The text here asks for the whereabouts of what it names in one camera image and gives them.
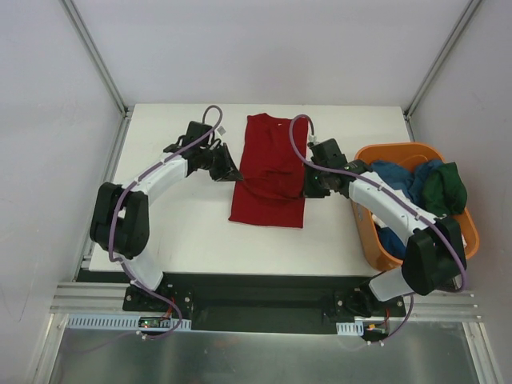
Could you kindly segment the red t-shirt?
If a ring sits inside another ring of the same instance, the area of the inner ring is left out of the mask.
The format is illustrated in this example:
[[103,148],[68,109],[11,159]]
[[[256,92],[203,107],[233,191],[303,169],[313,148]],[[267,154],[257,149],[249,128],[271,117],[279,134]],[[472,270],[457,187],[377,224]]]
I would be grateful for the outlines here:
[[305,167],[297,154],[306,154],[308,122],[294,124],[294,150],[289,136],[291,120],[268,114],[249,115],[229,220],[254,226],[303,228]]

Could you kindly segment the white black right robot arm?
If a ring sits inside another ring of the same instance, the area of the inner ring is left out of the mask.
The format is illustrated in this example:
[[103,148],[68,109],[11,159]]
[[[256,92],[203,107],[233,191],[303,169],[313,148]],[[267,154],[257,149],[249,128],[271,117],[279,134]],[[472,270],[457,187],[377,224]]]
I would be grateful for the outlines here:
[[467,261],[461,228],[455,219],[439,218],[400,197],[364,161],[347,161],[333,139],[309,140],[307,147],[311,158],[304,161],[304,195],[343,195],[383,220],[406,248],[399,267],[369,280],[360,295],[360,306],[366,314],[379,315],[397,296],[426,296],[456,277],[461,279],[461,288],[466,286]]

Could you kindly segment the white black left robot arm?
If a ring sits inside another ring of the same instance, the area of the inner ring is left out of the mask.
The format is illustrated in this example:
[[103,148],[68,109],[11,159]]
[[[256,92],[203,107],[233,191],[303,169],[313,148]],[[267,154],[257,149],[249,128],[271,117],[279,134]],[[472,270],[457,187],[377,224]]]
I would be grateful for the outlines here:
[[145,288],[141,300],[152,311],[163,310],[170,294],[161,286],[163,271],[148,248],[150,205],[197,170],[207,171],[215,182],[243,180],[227,144],[215,137],[218,128],[219,124],[190,122],[155,164],[127,182],[105,182],[98,189],[90,238],[133,283]]

